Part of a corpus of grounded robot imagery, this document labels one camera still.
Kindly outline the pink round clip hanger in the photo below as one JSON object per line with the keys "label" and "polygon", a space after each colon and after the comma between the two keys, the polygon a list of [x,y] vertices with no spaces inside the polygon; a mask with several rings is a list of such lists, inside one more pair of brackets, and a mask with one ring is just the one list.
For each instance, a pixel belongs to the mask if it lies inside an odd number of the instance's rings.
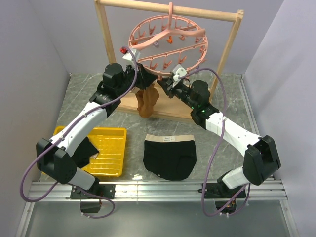
{"label": "pink round clip hanger", "polygon": [[174,13],[170,2],[167,14],[143,20],[128,40],[128,46],[142,54],[138,63],[161,77],[168,76],[177,65],[190,72],[206,61],[206,29]]}

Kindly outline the black underwear beige waistband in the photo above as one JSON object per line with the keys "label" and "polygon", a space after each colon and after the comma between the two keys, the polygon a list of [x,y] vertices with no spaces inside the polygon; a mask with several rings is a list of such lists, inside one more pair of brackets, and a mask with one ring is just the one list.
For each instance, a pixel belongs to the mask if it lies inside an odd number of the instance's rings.
{"label": "black underwear beige waistband", "polygon": [[143,164],[145,168],[169,181],[182,181],[189,177],[197,161],[193,135],[146,135]]}

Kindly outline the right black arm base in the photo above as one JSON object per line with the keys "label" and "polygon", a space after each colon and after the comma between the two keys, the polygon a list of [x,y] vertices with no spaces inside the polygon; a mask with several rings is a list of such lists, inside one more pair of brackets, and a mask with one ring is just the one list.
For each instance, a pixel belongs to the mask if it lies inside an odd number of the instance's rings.
{"label": "right black arm base", "polygon": [[[250,195],[251,184],[241,185],[234,189],[227,188],[224,183],[207,183],[205,188],[198,189],[201,193],[202,211],[207,217],[215,217],[216,215],[236,215],[247,204]],[[216,211],[208,213],[205,207],[205,199],[229,199],[228,201],[216,201]]]}

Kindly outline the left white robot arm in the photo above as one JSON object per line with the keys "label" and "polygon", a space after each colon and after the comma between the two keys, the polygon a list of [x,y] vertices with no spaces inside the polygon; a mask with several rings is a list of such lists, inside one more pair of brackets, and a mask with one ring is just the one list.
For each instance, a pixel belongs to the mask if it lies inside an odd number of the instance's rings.
{"label": "left white robot arm", "polygon": [[61,184],[82,188],[87,198],[99,195],[96,177],[79,168],[73,155],[90,131],[107,119],[118,107],[120,100],[134,88],[146,89],[158,78],[145,70],[142,64],[126,69],[118,63],[109,64],[103,80],[90,97],[84,109],[61,132],[37,145],[37,167]]}

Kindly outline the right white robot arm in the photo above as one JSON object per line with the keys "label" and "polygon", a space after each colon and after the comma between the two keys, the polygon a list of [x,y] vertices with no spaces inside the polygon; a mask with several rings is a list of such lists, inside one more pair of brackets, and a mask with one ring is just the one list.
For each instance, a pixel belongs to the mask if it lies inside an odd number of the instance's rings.
{"label": "right white robot arm", "polygon": [[236,148],[244,157],[243,165],[231,170],[219,178],[218,193],[227,198],[235,188],[253,184],[261,185],[267,178],[280,169],[281,163],[274,139],[251,133],[229,120],[209,102],[210,92],[207,83],[194,81],[188,87],[183,81],[177,84],[171,78],[158,81],[169,98],[177,97],[191,108],[191,117],[195,124],[210,131]]}

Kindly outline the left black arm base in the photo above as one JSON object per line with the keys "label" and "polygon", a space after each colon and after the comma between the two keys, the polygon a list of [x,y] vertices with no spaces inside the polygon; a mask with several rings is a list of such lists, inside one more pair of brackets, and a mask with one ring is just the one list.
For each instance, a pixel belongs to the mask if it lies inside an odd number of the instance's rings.
{"label": "left black arm base", "polygon": [[[115,197],[115,184],[97,184],[90,190],[84,190],[79,187],[72,187],[70,200],[80,200],[80,211],[83,216],[91,219],[101,219],[110,216],[115,210],[113,199]],[[112,206],[109,213],[103,216],[91,216],[101,210],[103,201],[107,201]]]}

